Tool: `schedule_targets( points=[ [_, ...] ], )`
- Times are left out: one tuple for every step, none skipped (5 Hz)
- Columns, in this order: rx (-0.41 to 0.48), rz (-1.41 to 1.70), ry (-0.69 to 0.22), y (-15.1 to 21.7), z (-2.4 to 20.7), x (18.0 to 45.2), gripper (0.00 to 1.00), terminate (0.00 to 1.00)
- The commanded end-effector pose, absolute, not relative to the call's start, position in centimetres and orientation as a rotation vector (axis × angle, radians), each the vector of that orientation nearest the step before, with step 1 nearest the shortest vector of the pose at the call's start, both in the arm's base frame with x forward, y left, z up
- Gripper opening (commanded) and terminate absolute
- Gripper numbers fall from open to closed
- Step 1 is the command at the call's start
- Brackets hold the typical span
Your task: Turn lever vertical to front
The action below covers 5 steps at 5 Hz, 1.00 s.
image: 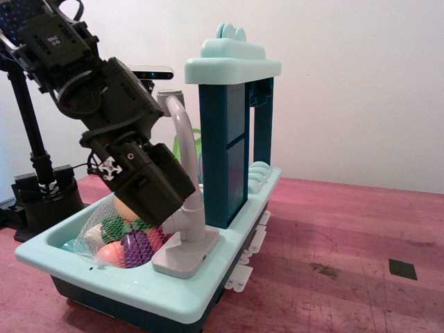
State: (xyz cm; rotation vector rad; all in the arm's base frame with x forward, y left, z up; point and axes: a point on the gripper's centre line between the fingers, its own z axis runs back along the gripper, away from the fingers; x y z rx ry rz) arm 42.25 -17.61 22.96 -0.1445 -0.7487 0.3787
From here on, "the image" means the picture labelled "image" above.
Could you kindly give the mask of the black gripper with marker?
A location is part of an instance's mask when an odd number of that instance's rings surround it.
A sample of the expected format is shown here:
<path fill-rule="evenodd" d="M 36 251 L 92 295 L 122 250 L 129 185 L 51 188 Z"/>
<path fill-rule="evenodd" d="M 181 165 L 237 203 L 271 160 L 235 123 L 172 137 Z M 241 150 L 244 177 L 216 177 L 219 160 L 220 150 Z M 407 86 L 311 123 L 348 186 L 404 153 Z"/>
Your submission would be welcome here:
<path fill-rule="evenodd" d="M 134 130 L 87 131 L 80 144 L 100 159 L 95 173 L 114 195 L 150 225 L 161 225 L 196 190 L 172 152 Z"/>

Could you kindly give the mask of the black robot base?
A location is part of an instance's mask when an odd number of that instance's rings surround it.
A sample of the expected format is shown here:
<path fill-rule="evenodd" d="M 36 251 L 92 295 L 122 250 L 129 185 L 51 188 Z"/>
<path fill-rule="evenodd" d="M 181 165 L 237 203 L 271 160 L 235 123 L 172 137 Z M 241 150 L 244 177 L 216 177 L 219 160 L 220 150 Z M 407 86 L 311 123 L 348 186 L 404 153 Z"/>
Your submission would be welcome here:
<path fill-rule="evenodd" d="M 25 242 L 84 209 L 73 168 L 56 167 L 54 174 L 47 189 L 34 173 L 15 178 L 15 196 L 1 202 L 1 226 L 16 230 L 15 240 Z"/>

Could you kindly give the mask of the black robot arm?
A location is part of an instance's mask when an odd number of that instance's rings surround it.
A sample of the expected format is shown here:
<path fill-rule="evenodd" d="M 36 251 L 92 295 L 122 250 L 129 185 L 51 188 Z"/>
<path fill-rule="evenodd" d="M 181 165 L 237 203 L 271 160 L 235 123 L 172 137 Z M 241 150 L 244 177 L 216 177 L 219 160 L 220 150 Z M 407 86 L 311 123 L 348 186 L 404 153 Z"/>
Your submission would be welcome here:
<path fill-rule="evenodd" d="M 86 125 L 80 144 L 98 157 L 96 175 L 145 223 L 160 225 L 195 190 L 171 151 L 150 142 L 163 110 L 122 61 L 101 59 L 98 38 L 58 6 L 2 1 L 1 56 Z"/>

